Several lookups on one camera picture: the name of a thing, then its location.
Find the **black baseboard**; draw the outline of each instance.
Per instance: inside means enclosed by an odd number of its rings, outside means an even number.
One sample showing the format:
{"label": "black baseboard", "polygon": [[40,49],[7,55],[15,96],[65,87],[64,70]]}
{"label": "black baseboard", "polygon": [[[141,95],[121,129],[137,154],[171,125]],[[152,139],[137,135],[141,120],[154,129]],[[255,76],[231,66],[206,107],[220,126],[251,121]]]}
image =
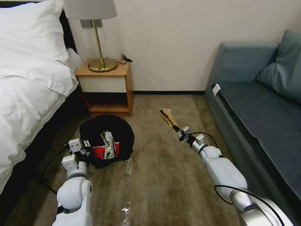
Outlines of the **black baseboard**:
{"label": "black baseboard", "polygon": [[138,95],[204,95],[205,91],[133,91]]}

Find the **white pillow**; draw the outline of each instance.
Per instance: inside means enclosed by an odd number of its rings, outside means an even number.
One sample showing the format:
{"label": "white pillow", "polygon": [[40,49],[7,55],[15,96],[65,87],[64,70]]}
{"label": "white pillow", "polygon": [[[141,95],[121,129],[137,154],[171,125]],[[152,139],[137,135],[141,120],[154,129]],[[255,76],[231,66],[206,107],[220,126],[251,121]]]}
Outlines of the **white pillow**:
{"label": "white pillow", "polygon": [[56,0],[0,8],[0,55],[14,60],[20,53],[65,64],[62,8],[63,3]]}

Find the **sofa seat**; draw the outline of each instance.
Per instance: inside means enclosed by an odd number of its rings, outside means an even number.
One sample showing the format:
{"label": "sofa seat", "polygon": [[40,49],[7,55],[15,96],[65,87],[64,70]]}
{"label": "sofa seat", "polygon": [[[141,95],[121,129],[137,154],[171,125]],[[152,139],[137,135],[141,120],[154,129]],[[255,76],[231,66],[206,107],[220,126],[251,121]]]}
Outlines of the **sofa seat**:
{"label": "sofa seat", "polygon": [[301,200],[301,106],[256,82],[219,85],[219,95]]}

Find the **wooden nightstand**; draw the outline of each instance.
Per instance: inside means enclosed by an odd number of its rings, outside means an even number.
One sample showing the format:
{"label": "wooden nightstand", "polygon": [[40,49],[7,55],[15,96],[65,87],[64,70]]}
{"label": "wooden nightstand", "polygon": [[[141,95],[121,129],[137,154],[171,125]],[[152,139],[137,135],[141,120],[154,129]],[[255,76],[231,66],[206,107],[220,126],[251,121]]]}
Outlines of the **wooden nightstand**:
{"label": "wooden nightstand", "polygon": [[88,69],[90,60],[75,73],[90,115],[130,116],[133,108],[131,64],[118,64],[116,69],[108,72],[93,72]]}

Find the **lamp shade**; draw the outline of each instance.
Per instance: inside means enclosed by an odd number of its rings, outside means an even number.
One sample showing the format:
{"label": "lamp shade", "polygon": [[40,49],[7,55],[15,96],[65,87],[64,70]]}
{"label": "lamp shade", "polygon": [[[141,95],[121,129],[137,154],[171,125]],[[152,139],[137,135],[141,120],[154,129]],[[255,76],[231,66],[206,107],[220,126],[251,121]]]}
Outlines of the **lamp shade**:
{"label": "lamp shade", "polygon": [[109,19],[117,16],[113,0],[64,0],[64,10],[71,19]]}

